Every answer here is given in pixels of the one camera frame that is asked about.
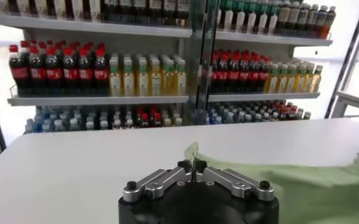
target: green cloth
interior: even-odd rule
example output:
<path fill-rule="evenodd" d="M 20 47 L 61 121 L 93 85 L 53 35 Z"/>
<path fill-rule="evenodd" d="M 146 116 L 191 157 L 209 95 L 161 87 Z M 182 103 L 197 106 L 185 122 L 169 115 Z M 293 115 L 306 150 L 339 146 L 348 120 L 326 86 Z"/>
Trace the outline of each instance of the green cloth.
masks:
<path fill-rule="evenodd" d="M 207 157 L 198 153 L 194 143 L 185 158 L 270 181 L 280 202 L 282 224 L 359 224 L 359 154 L 346 167 L 250 165 Z"/>

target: white countertop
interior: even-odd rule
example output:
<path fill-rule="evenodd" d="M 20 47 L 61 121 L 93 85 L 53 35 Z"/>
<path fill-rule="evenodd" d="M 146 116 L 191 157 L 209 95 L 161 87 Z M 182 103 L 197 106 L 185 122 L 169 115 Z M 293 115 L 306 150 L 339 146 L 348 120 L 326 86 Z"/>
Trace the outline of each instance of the white countertop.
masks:
<path fill-rule="evenodd" d="M 0 155 L 0 224 L 118 223 L 129 180 L 200 152 L 251 164 L 343 166 L 359 152 L 349 119 L 32 134 Z"/>

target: red label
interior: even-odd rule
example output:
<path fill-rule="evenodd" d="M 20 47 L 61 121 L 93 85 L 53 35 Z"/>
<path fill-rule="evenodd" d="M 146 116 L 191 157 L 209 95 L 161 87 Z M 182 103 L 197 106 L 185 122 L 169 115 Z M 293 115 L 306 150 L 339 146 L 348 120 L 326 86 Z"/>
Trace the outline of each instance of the red label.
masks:
<path fill-rule="evenodd" d="M 31 68 L 30 73 L 33 79 L 46 79 L 45 68 Z"/>
<path fill-rule="evenodd" d="M 77 79 L 79 77 L 77 69 L 64 69 L 64 78 Z"/>
<path fill-rule="evenodd" d="M 238 78 L 239 78 L 239 72 L 230 72 L 229 73 L 229 79 L 237 80 Z"/>
<path fill-rule="evenodd" d="M 48 79 L 61 79 L 63 77 L 63 71 L 60 68 L 47 69 L 46 75 Z"/>
<path fill-rule="evenodd" d="M 269 77 L 269 74 L 268 73 L 259 73 L 259 79 L 261 80 L 266 80 L 267 78 Z"/>
<path fill-rule="evenodd" d="M 250 72 L 248 78 L 251 80 L 257 80 L 258 76 L 259 76 L 259 73 L 257 73 L 257 72 Z"/>
<path fill-rule="evenodd" d="M 12 68 L 11 73 L 14 79 L 25 79 L 28 76 L 27 68 Z"/>
<path fill-rule="evenodd" d="M 241 72 L 239 74 L 240 80 L 247 80 L 248 79 L 248 72 Z"/>
<path fill-rule="evenodd" d="M 108 70 L 94 70 L 96 79 L 104 80 L 108 78 Z"/>
<path fill-rule="evenodd" d="M 79 78 L 91 80 L 93 78 L 93 70 L 92 69 L 80 69 L 79 70 Z"/>

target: black bolt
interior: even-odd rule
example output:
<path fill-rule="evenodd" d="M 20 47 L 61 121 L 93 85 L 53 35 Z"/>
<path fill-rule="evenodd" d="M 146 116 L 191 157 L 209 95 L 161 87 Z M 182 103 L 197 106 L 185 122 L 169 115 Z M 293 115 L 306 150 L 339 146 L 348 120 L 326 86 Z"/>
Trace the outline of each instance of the black bolt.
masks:
<path fill-rule="evenodd" d="M 136 181 L 130 181 L 128 183 L 126 183 L 126 189 L 129 191 L 134 191 L 137 188 L 137 183 Z"/>
<path fill-rule="evenodd" d="M 267 190 L 270 188 L 270 182 L 266 181 L 266 180 L 262 180 L 260 183 L 259 183 L 259 186 L 260 186 L 260 189 L 262 190 Z"/>

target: white shelf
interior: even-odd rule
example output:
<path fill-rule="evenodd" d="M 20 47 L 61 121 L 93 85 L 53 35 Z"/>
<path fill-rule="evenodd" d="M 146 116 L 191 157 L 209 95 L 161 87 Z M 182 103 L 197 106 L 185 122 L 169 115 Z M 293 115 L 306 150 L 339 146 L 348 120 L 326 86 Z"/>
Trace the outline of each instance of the white shelf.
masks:
<path fill-rule="evenodd" d="M 151 97 L 13 97 L 7 99 L 11 106 L 73 106 L 73 105 L 132 105 L 186 103 L 188 96 Z"/>
<path fill-rule="evenodd" d="M 209 102 L 238 102 L 283 99 L 315 99 L 320 93 L 281 93 L 281 94 L 221 94 L 210 95 Z"/>
<path fill-rule="evenodd" d="M 189 38 L 191 35 L 190 29 L 183 28 L 92 23 L 88 21 L 80 22 L 71 20 L 68 21 L 59 19 L 43 19 L 8 15 L 0 15 L 0 25 L 17 28 L 39 28 L 100 33 L 121 33 L 177 38 Z"/>
<path fill-rule="evenodd" d="M 253 43 L 287 44 L 295 46 L 329 46 L 332 40 L 321 40 L 298 37 L 282 37 L 270 35 L 254 35 L 229 31 L 217 31 L 216 40 L 232 40 Z"/>

